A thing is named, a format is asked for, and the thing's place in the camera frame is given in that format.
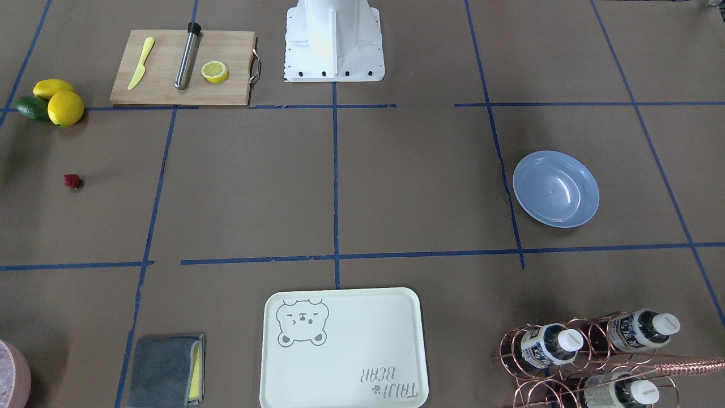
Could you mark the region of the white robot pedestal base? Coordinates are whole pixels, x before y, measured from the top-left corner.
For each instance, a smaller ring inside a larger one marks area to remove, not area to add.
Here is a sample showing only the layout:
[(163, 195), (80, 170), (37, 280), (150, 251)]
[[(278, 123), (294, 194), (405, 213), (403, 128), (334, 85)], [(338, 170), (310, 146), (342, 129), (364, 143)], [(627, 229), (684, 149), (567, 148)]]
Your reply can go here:
[(384, 80), (380, 13), (368, 1), (298, 1), (285, 22), (285, 82)]

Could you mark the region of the dark drink bottle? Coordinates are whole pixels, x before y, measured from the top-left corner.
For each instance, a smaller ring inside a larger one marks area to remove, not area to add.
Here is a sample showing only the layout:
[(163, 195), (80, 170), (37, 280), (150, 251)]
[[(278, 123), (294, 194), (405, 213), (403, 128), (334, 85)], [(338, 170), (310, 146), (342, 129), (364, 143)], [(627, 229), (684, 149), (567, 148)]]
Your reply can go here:
[(607, 323), (606, 336), (614, 349), (639, 353), (660, 349), (681, 329), (673, 313), (658, 313), (648, 308), (612, 318)]
[(574, 362), (583, 346), (585, 340), (580, 331), (548, 324), (520, 335), (515, 341), (515, 355), (523, 370), (542, 370)]
[(583, 407), (652, 407), (659, 400), (657, 385), (625, 371), (588, 377), (580, 392)]

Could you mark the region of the red strawberry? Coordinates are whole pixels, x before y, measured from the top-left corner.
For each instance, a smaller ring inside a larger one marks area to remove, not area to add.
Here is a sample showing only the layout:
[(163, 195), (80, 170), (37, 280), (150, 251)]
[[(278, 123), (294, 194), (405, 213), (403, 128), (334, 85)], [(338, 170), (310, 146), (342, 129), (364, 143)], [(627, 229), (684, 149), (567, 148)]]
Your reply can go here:
[(63, 183), (68, 189), (79, 189), (82, 188), (84, 181), (78, 174), (65, 174), (63, 176)]

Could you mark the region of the pink bowl of ice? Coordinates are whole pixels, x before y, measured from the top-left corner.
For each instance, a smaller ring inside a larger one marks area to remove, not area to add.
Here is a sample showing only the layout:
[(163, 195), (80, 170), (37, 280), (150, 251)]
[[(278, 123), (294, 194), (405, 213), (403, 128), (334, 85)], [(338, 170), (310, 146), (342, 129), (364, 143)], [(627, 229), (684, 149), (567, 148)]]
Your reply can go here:
[(26, 407), (32, 375), (23, 354), (6, 341), (1, 341), (1, 407)]

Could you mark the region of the dark drink bottle front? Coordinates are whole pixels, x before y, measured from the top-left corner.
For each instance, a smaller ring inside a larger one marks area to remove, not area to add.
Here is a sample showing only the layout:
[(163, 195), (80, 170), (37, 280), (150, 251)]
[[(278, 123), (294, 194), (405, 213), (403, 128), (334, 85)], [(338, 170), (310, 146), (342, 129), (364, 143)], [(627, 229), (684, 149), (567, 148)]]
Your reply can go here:
[(588, 377), (580, 392), (583, 407), (652, 407), (659, 400), (657, 385), (625, 371)]

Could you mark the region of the wooden cutting board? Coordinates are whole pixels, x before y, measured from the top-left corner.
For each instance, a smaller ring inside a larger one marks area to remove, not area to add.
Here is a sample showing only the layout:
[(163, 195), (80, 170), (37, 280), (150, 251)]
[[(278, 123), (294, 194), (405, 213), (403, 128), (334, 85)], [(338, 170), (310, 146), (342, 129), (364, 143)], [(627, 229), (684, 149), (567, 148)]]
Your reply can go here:
[[(249, 31), (202, 30), (189, 56), (188, 84), (176, 87), (188, 42), (186, 30), (132, 30), (110, 94), (112, 104), (247, 106), (259, 77), (257, 34)], [(202, 67), (225, 64), (229, 75), (212, 83)]]

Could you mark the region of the blue plate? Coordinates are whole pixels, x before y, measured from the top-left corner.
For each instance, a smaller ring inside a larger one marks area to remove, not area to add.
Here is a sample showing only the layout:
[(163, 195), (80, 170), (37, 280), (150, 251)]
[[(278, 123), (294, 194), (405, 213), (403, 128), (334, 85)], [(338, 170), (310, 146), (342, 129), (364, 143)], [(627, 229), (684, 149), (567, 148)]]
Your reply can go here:
[(523, 211), (547, 226), (580, 227), (600, 208), (595, 176), (579, 160), (559, 151), (536, 151), (515, 166), (513, 189)]

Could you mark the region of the steel cylinder black cap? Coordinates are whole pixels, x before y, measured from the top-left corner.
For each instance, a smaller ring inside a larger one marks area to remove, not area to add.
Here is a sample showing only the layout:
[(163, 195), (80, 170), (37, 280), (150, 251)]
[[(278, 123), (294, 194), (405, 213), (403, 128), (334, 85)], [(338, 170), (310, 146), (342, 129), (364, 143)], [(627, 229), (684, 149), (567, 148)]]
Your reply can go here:
[(190, 22), (187, 30), (187, 37), (184, 51), (178, 67), (174, 87), (176, 90), (186, 90), (191, 80), (194, 60), (198, 51), (201, 36), (201, 26), (199, 23)]

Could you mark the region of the half lemon slice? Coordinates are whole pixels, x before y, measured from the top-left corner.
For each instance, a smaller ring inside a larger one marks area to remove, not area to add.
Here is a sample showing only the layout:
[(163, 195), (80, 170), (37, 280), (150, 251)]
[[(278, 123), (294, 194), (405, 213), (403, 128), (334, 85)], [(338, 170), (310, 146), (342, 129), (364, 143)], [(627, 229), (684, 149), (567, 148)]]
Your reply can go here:
[(209, 61), (204, 63), (201, 69), (202, 77), (209, 83), (221, 83), (228, 79), (229, 70), (227, 65), (221, 61)]

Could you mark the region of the oval yellow lemon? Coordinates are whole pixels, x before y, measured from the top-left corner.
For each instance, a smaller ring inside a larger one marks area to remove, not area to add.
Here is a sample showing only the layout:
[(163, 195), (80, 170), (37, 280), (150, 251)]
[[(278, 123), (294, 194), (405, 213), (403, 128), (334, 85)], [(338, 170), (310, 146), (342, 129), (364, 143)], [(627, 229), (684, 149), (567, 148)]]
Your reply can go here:
[(42, 100), (49, 101), (52, 96), (60, 91), (75, 91), (74, 87), (67, 81), (59, 78), (48, 78), (40, 80), (33, 88), (33, 94)]

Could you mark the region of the round yellow lemon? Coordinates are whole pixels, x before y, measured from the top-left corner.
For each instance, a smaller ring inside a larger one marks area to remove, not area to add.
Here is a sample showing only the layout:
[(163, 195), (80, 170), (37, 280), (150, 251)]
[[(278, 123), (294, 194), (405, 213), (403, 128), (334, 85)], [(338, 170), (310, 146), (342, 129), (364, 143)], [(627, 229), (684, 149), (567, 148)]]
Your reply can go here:
[(48, 116), (56, 126), (72, 126), (82, 118), (85, 105), (75, 91), (62, 90), (55, 93), (48, 103)]

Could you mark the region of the green lime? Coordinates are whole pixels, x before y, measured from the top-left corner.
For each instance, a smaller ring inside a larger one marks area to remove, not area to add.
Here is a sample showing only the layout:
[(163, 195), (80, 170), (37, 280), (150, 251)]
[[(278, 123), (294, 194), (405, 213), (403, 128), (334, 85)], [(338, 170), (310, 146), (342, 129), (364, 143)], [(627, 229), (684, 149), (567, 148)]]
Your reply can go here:
[(51, 121), (48, 114), (48, 101), (37, 96), (21, 96), (16, 101), (16, 111), (36, 122)]

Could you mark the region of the yellow plastic knife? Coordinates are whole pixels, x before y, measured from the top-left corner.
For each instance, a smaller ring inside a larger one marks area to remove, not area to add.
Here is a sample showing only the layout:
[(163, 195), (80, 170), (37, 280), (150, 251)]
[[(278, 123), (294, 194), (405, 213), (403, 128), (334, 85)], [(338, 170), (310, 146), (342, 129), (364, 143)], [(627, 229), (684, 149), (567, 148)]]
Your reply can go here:
[(132, 75), (129, 85), (127, 85), (127, 90), (130, 91), (137, 87), (138, 83), (142, 80), (143, 76), (147, 72), (147, 67), (145, 66), (145, 64), (147, 62), (148, 56), (150, 56), (153, 46), (155, 46), (155, 39), (151, 36), (145, 38), (143, 42), (142, 52), (140, 53), (137, 66), (135, 67), (134, 75)]

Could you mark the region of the cream bear tray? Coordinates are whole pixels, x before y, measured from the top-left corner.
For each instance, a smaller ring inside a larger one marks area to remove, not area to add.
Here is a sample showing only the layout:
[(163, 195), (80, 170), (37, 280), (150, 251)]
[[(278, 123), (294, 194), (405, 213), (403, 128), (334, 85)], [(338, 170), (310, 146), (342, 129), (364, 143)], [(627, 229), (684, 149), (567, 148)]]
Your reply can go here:
[(287, 291), (267, 299), (262, 407), (420, 407), (428, 395), (413, 290)]

